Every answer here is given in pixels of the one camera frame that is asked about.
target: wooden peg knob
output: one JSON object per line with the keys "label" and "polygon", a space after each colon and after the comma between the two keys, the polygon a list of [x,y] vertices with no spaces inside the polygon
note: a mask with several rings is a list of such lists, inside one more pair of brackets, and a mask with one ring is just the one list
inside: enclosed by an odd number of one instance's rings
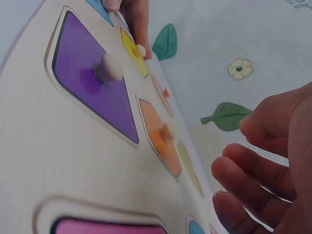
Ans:
{"label": "wooden peg knob", "polygon": [[172,123],[165,123],[159,130],[160,136],[164,141],[172,141],[177,135],[176,126]]}
{"label": "wooden peg knob", "polygon": [[146,50],[143,45],[137,44],[133,53],[137,58],[144,58],[146,56]]}
{"label": "wooden peg knob", "polygon": [[102,82],[122,81],[123,70],[114,55],[105,53],[100,63],[94,68],[97,78]]}
{"label": "wooden peg knob", "polygon": [[164,98],[170,98],[171,97],[171,93],[168,89],[164,89],[164,91],[162,91],[162,95]]}

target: purple shape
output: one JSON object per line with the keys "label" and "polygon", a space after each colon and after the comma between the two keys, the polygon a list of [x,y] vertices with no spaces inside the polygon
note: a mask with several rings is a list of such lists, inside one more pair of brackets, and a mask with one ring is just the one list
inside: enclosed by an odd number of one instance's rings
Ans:
{"label": "purple shape", "polygon": [[52,64],[57,80],[92,111],[138,144],[124,79],[102,84],[93,70],[104,53],[76,16],[67,11]]}

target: yellow puzzle piece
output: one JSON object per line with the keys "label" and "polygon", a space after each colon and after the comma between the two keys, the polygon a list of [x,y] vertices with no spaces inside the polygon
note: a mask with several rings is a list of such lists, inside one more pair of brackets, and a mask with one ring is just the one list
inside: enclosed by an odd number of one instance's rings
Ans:
{"label": "yellow puzzle piece", "polygon": [[137,57],[135,55],[135,51],[137,50],[136,44],[131,40],[131,38],[123,29],[120,29],[120,31],[121,31],[121,38],[122,38],[123,46],[128,51],[133,62],[135,62],[136,67],[138,68],[142,76],[146,78],[149,75],[150,71],[149,71],[148,66],[145,63],[144,58],[140,56]]}

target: pink rectangle piece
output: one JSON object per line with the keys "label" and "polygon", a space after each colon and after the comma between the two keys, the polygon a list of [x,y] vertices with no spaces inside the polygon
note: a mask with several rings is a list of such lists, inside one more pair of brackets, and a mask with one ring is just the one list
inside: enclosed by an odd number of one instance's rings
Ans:
{"label": "pink rectangle piece", "polygon": [[100,223],[87,220],[63,219],[53,234],[166,234],[160,226]]}

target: yellow flower print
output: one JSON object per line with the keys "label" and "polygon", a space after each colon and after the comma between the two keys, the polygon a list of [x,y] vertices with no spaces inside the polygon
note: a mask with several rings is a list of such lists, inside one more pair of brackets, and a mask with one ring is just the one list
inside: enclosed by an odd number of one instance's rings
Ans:
{"label": "yellow flower print", "polygon": [[252,63],[247,59],[237,58],[228,66],[229,75],[235,80],[248,77],[253,71]]}

